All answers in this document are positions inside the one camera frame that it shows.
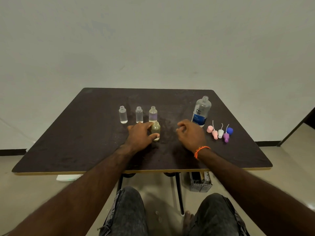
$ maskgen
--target wall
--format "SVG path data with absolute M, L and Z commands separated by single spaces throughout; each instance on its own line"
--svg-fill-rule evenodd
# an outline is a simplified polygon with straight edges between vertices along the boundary
M 315 106 L 314 0 L 0 0 L 0 149 L 83 87 L 213 89 L 255 141 Z

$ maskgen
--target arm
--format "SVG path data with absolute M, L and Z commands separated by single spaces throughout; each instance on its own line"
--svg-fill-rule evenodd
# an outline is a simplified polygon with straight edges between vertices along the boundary
M 124 145 L 44 203 L 9 235 L 86 235 L 129 160 L 159 137 L 157 133 L 147 135 L 152 124 L 128 126 Z
M 195 153 L 199 147 L 206 146 L 204 131 L 198 125 L 183 120 L 178 126 L 178 138 L 188 150 Z M 315 235 L 315 212 L 290 195 L 227 162 L 210 149 L 201 149 L 198 159 L 266 235 Z

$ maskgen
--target person's left arm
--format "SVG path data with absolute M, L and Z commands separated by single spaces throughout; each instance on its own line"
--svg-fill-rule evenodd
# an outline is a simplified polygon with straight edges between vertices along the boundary
M 9 236 L 86 235 L 132 156 L 159 137 L 157 133 L 147 135 L 152 124 L 128 126 L 123 145 L 40 206 Z

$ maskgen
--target wristband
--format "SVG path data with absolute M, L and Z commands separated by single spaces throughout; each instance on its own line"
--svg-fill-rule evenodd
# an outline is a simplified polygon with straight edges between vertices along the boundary
M 210 147 L 207 147 L 207 146 L 203 146 L 203 147 L 199 147 L 196 152 L 195 152 L 195 158 L 198 160 L 198 151 L 200 151 L 202 148 L 209 148 L 211 149 Z

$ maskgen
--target bottle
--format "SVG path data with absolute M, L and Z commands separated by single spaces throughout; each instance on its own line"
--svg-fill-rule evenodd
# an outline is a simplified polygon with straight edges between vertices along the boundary
M 158 133 L 158 134 L 160 134 L 160 131 L 161 131 L 161 126 L 160 126 L 160 124 L 159 124 L 159 122 L 158 121 L 155 121 L 154 123 L 153 123 L 153 125 L 151 126 L 151 134 L 153 134 L 153 133 Z
M 157 121 L 157 110 L 155 109 L 154 106 L 151 107 L 149 111 L 149 122 L 155 122 Z
M 143 122 L 143 110 L 141 107 L 136 109 L 136 123 Z
M 204 123 L 206 122 L 210 108 L 211 108 L 211 103 L 208 100 L 208 97 L 203 96 L 202 99 L 199 99 L 196 102 L 195 110 L 192 115 L 191 121 L 194 123 L 197 123 L 200 127 L 203 127 Z
M 125 124 L 128 122 L 128 119 L 127 119 L 127 110 L 125 109 L 124 106 L 120 106 L 119 108 L 119 117 L 120 117 L 120 122 L 122 124 Z

